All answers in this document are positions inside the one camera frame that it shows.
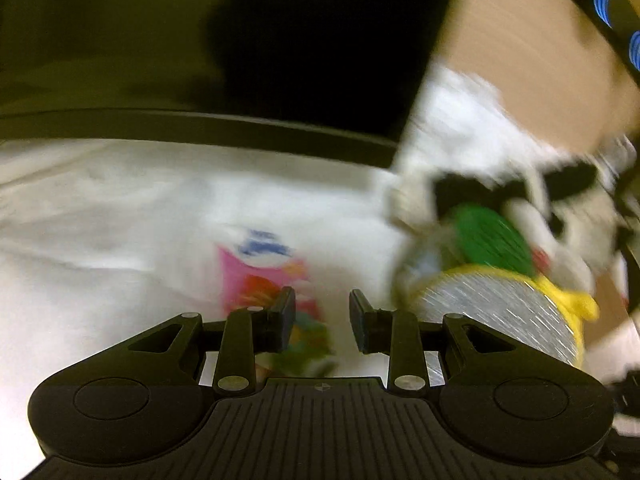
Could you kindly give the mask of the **black white plush penguin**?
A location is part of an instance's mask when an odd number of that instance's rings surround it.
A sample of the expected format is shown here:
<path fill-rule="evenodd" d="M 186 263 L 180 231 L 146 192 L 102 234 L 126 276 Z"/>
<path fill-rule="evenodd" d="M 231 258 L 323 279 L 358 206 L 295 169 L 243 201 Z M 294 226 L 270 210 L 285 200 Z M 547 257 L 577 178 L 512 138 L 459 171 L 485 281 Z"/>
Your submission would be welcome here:
<path fill-rule="evenodd" d="M 392 196 L 393 215 L 413 230 L 434 226 L 465 206 L 495 211 L 529 247 L 537 272 L 559 288 L 592 295 L 639 237 L 639 206 L 620 186 L 634 156 L 559 160 L 494 178 L 416 171 Z"/>

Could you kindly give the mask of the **colourful printed plush cloth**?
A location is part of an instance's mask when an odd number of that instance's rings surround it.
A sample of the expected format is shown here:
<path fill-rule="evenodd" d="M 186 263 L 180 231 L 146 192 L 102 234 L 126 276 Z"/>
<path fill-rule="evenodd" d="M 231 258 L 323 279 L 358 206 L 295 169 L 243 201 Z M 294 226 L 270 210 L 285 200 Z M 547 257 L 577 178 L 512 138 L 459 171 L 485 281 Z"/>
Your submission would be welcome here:
<path fill-rule="evenodd" d="M 232 228 L 216 244 L 224 312 L 268 310 L 285 287 L 296 299 L 288 348 L 257 359 L 257 377 L 329 376 L 336 367 L 333 344 L 318 305 L 306 260 L 278 234 Z"/>

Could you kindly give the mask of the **green lidded glass jar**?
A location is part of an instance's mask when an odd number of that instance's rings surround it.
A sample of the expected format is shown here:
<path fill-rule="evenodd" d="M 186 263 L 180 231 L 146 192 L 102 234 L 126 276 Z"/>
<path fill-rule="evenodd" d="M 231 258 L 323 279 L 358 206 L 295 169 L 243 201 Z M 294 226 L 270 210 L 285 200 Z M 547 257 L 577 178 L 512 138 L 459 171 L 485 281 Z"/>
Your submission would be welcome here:
<path fill-rule="evenodd" d="M 409 307 L 421 286 L 464 266 L 536 275 L 532 250 L 510 221 L 489 208 L 463 204 L 424 228 L 401 253 L 392 278 L 394 305 Z"/>

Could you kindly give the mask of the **white fringed cloth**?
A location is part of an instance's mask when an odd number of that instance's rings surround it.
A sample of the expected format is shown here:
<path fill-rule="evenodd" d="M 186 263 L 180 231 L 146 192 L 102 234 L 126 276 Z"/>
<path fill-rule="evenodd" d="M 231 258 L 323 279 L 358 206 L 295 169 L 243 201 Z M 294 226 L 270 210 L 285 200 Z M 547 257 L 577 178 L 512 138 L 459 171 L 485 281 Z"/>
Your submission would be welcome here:
<path fill-rule="evenodd" d="M 266 233 L 323 340 L 290 370 L 378 376 L 348 322 L 348 294 L 394 303 L 394 275 L 435 227 L 435 181 L 542 173 L 582 156 L 518 128 L 488 81 L 437 65 L 389 170 L 213 146 L 127 141 L 1 150 L 1 381 L 30 390 L 166 318 L 224 316 L 221 254 Z"/>

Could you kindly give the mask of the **black monitor stand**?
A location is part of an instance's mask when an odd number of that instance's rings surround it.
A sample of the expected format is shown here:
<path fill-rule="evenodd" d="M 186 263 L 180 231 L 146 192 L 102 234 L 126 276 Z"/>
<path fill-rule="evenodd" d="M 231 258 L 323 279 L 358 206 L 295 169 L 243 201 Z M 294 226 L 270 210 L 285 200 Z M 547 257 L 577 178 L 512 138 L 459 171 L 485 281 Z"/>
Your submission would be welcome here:
<path fill-rule="evenodd" d="M 451 0 L 1 0 L 1 135 L 387 167 Z"/>

